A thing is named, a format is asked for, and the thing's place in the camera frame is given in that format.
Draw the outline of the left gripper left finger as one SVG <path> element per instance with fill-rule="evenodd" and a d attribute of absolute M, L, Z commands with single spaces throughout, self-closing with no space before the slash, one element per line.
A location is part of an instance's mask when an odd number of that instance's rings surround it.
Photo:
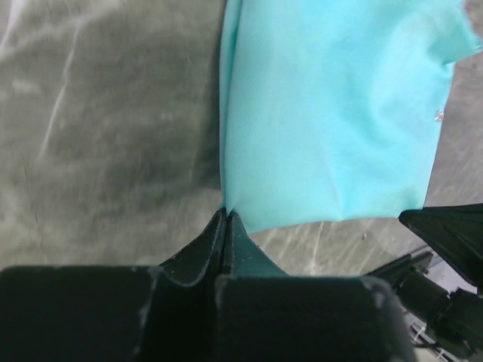
<path fill-rule="evenodd" d="M 21 265 L 1 273 L 3 361 L 204 361 L 226 212 L 159 265 Z"/>

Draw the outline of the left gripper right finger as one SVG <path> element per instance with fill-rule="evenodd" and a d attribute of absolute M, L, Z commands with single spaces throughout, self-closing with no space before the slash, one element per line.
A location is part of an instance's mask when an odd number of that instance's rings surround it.
<path fill-rule="evenodd" d="M 400 302 L 372 276 L 284 273 L 226 221 L 223 273 L 214 285 L 217 361 L 413 361 Z"/>

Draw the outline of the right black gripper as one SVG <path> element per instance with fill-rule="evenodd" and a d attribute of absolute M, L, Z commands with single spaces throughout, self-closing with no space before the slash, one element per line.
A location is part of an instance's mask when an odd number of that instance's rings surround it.
<path fill-rule="evenodd" d="M 482 285 L 482 205 L 406 210 L 398 220 L 467 283 Z M 442 259 L 431 250 L 407 254 L 371 271 L 391 285 L 409 317 L 415 348 L 442 358 L 482 357 L 482 298 L 435 281 Z"/>

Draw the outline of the teal t shirt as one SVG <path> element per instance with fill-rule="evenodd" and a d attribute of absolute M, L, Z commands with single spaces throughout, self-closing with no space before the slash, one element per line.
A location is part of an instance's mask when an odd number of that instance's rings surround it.
<path fill-rule="evenodd" d="M 454 66 L 481 48 L 461 1 L 227 2 L 223 205 L 249 232 L 420 209 Z"/>

